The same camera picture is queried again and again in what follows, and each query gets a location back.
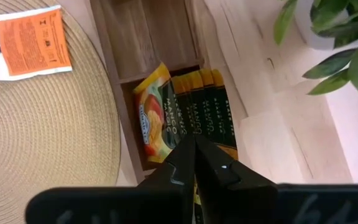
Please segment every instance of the white packet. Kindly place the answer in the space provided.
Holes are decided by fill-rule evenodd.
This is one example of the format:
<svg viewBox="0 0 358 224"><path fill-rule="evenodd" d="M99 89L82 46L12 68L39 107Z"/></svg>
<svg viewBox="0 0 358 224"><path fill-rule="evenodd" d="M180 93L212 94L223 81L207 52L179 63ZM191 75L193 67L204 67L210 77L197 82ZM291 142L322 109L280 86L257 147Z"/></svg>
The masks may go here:
<svg viewBox="0 0 358 224"><path fill-rule="evenodd" d="M0 80L72 71L60 8L0 15Z"/></svg>

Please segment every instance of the round placemat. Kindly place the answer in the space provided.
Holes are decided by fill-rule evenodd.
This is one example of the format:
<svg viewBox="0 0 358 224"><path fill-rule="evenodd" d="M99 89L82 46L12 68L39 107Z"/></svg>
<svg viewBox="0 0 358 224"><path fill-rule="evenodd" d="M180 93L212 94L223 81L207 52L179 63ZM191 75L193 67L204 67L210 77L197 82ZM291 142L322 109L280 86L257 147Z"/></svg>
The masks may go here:
<svg viewBox="0 0 358 224"><path fill-rule="evenodd" d="M0 14L56 5L0 0ZM72 72L0 81L0 223L24 223L27 202L61 186L112 186L120 132L106 71L62 9Z"/></svg>

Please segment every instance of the packaging stack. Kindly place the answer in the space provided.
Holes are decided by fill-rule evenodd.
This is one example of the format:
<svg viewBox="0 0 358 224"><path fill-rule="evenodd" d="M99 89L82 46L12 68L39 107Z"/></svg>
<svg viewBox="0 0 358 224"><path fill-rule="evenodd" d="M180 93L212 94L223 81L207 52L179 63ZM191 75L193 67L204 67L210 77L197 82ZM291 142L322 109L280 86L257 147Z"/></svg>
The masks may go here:
<svg viewBox="0 0 358 224"><path fill-rule="evenodd" d="M186 134L202 134L238 159L223 77L202 69L171 77L161 64L134 89L147 158L162 163ZM195 186L195 221L203 223Z"/></svg>

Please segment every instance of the wooden box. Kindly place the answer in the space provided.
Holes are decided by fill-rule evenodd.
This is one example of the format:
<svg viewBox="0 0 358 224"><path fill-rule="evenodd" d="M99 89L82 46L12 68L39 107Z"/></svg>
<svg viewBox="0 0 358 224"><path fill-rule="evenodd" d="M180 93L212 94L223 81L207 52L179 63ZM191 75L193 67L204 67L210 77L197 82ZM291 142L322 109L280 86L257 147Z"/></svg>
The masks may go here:
<svg viewBox="0 0 358 224"><path fill-rule="evenodd" d="M91 0L109 81L138 182L147 162L133 89L160 62L173 73L199 69L202 58L191 0Z"/></svg>

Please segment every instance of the black device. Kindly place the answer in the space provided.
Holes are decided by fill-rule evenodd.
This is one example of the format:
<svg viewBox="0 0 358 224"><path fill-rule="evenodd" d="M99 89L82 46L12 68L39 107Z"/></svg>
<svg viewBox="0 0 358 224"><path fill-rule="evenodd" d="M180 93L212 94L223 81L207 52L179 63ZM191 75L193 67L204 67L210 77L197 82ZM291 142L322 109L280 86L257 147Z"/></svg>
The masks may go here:
<svg viewBox="0 0 358 224"><path fill-rule="evenodd" d="M193 134L137 187L47 190L29 202L25 219L192 223L195 176L205 223L358 224L358 185L275 184Z"/></svg>

